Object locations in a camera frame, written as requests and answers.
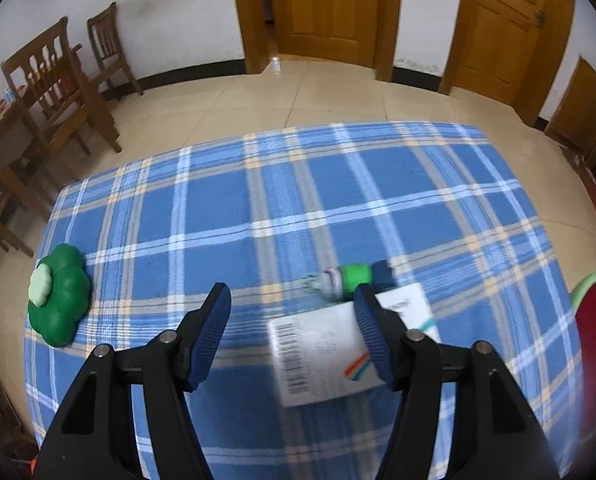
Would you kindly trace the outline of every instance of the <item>tiled floor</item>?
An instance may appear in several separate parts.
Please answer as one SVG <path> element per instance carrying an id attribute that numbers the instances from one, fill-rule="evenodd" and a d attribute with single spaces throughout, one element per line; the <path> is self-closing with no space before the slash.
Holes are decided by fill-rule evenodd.
<path id="1" fill-rule="evenodd" d="M 372 70 L 283 60 L 261 75 L 180 83 L 132 95 L 115 105 L 122 153 L 94 134 L 89 158 L 70 146 L 82 176 L 205 140 L 285 126 L 336 121 L 424 120 L 475 124 L 507 159 L 542 219 L 569 288 L 596 270 L 596 213 L 558 144 L 525 126 L 513 109 L 470 92 L 452 96 L 377 82 Z M 44 225 L 16 213 L 14 231 L 36 248 Z M 22 338 L 26 288 L 34 261 L 0 250 L 0 377 L 25 424 Z"/>

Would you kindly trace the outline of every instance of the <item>barcode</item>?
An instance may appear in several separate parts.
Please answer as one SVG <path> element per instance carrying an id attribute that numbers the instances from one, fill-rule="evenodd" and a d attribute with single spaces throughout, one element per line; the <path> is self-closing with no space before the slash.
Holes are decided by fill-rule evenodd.
<path id="1" fill-rule="evenodd" d="M 278 358 L 290 394 L 311 390 L 309 376 L 300 351 L 299 331 L 299 327 L 292 322 L 275 327 Z"/>

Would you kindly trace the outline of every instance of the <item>blue plaid tablecloth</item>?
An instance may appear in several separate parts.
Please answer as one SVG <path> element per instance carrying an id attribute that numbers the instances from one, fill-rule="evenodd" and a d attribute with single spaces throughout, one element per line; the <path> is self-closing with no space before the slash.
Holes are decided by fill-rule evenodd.
<path id="1" fill-rule="evenodd" d="M 561 472 L 571 463 L 582 363 L 568 292 L 536 210 L 473 126 L 329 124 L 152 156 L 63 189 L 38 256 L 62 242 L 86 255 L 92 304 L 66 348 L 27 326 L 39 443 L 94 346 L 143 345 L 225 282 L 231 318 L 189 402 L 215 478 L 373 479 L 398 394 L 381 387 L 280 407 L 266 323 L 324 306 L 303 286 L 307 275 L 387 259 L 400 285 L 422 284 L 443 342 L 495 346 Z M 431 478 L 446 468 L 453 392 L 443 390 Z M 157 478 L 141 390 L 133 393 L 143 471 Z"/>

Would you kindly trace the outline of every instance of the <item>door handle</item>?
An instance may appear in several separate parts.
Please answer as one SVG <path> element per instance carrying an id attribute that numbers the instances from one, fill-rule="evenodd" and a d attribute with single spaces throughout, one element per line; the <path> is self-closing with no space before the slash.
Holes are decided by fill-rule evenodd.
<path id="1" fill-rule="evenodd" d="M 542 25 L 544 24 L 544 20 L 547 19 L 547 15 L 545 14 L 544 10 L 536 10 L 534 16 L 536 17 L 536 27 L 542 27 Z"/>

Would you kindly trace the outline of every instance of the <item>green flower toy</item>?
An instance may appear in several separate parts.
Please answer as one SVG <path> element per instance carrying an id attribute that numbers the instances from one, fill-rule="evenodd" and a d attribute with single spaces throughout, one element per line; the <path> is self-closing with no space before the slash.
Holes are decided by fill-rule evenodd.
<path id="1" fill-rule="evenodd" d="M 60 244 L 38 263 L 29 285 L 29 322 L 51 346 L 73 341 L 78 321 L 89 307 L 91 282 L 82 270 L 84 257 Z"/>

